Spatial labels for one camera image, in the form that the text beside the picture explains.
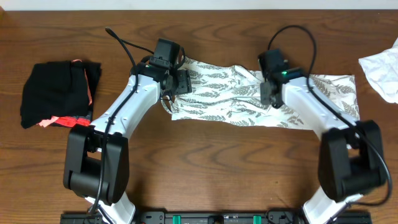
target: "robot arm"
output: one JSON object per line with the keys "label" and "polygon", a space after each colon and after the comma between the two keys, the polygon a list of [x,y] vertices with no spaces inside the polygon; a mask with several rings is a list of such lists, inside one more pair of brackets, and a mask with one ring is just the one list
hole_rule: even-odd
{"label": "robot arm", "polygon": [[[321,140],[318,178],[321,187],[307,201],[303,219],[309,223],[333,221],[351,202],[381,186],[386,175],[379,161],[357,138],[347,124],[323,106],[308,88],[345,120],[372,139],[382,155],[381,134],[373,121],[359,122],[331,102],[312,82],[307,82],[300,68],[289,68],[279,50],[269,50],[259,56],[265,82],[261,83],[261,102],[275,108],[286,104],[295,110]],[[348,149],[359,149],[358,157],[349,158]]]}
{"label": "robot arm", "polygon": [[[314,92],[328,103],[334,110],[340,111],[341,115],[356,125],[356,119],[343,112],[331,102],[310,80]],[[338,120],[328,109],[308,91],[305,77],[294,78],[282,85],[282,100],[289,107],[295,110],[302,119],[313,129],[319,139],[322,134],[331,128],[346,129],[345,123]],[[303,206],[303,213],[306,220],[311,223],[326,223],[334,219],[337,214],[346,208],[347,203],[359,200],[363,195],[355,194],[346,197],[342,202],[335,202],[330,199],[322,187],[319,187],[315,195]]]}
{"label": "robot arm", "polygon": [[[192,91],[188,71],[177,70],[179,51],[178,44],[159,39],[154,55],[137,65],[137,73],[140,74],[137,90],[118,111],[110,126],[104,155],[103,189],[99,198],[99,212],[107,217],[106,223],[131,223],[136,211],[124,191],[129,178],[128,141],[143,115],[163,95]],[[132,75],[117,100],[90,127],[75,126],[70,131],[63,184],[91,203],[97,194],[101,164],[100,160],[88,157],[88,153],[101,151],[103,133],[111,115],[133,91],[135,84],[136,77]]]}

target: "black garment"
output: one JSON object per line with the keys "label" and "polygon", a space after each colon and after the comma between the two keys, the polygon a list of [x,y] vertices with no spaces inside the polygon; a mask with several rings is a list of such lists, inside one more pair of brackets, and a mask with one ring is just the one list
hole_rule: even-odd
{"label": "black garment", "polygon": [[35,64],[22,94],[22,127],[29,128],[51,116],[86,116],[93,109],[93,104],[88,106],[87,83],[94,100],[100,65],[70,61]]}

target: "wooden table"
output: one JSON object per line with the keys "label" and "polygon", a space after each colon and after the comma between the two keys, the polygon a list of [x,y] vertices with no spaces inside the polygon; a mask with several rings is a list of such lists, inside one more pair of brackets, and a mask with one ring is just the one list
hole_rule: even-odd
{"label": "wooden table", "polygon": [[[62,184],[69,129],[22,129],[22,88],[35,63],[87,59],[103,75],[95,118],[116,99],[131,63],[104,27],[154,49],[176,41],[191,58],[258,69],[257,55],[283,26],[302,24],[318,40],[317,74],[356,75],[361,119],[380,125],[384,152],[398,183],[398,105],[369,85],[358,59],[382,52],[398,37],[397,11],[75,11],[5,12],[0,21],[0,223],[58,223],[64,211],[88,203]],[[294,64],[308,68],[312,47],[299,30],[274,42]],[[132,49],[140,60],[145,52]],[[318,188],[319,141],[311,131],[242,128],[210,121],[171,121],[156,104],[129,142],[129,198],[138,207],[169,211],[267,210],[299,207]],[[376,201],[385,187],[366,196]],[[398,222],[398,190],[375,223]]]}

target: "crumpled white fabric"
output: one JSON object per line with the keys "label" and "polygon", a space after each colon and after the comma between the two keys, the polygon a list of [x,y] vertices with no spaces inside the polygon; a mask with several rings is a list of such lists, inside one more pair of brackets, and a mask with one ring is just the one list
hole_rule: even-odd
{"label": "crumpled white fabric", "polygon": [[398,39],[391,49],[359,59],[369,84],[389,103],[398,103]]}
{"label": "crumpled white fabric", "polygon": [[[283,106],[260,103],[260,71],[242,66],[219,67],[186,58],[182,69],[190,72],[192,93],[178,95],[171,106],[172,120],[223,121],[238,126],[310,129],[299,114]],[[314,83],[337,106],[359,119],[353,75],[313,75]],[[170,110],[162,101],[165,110]]]}

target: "white printed cloth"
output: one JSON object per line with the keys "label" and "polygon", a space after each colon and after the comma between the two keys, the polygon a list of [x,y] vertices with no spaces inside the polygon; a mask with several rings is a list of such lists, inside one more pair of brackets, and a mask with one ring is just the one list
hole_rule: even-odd
{"label": "white printed cloth", "polygon": [[[222,121],[238,126],[309,129],[287,106],[274,109],[260,103],[260,71],[242,66],[219,67],[187,58],[182,69],[190,72],[192,93],[175,97],[172,120]],[[341,109],[359,119],[353,75],[312,75],[314,84]]]}

